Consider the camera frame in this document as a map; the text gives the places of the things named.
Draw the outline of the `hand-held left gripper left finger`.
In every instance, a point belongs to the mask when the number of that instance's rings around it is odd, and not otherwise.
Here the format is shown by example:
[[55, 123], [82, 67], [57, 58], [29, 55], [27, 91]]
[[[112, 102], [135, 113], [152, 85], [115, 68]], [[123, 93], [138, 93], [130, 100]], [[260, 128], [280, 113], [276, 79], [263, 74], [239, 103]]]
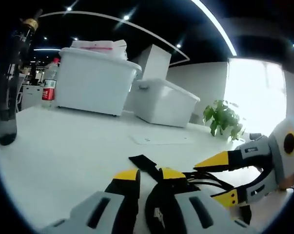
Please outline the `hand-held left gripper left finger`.
[[140, 170], [117, 173], [104, 191], [75, 206], [67, 219], [46, 227], [43, 234], [133, 234], [140, 197]]

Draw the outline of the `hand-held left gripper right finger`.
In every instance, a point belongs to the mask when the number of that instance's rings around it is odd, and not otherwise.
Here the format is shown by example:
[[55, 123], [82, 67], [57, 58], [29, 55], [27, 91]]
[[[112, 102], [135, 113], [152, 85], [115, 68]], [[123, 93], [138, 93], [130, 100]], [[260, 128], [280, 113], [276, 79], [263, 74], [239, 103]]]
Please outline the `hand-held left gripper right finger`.
[[230, 216], [218, 201], [170, 168], [154, 168], [157, 182], [145, 203], [145, 220], [152, 234], [254, 234], [256, 231]]

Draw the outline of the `person's right hand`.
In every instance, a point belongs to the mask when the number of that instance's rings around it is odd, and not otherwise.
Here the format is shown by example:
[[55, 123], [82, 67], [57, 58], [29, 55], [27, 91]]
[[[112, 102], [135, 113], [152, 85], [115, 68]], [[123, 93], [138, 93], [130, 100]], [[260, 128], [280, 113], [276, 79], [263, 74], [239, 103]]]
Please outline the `person's right hand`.
[[278, 184], [278, 189], [281, 191], [284, 191], [290, 187], [294, 186], [294, 173], [287, 178], [283, 179]]

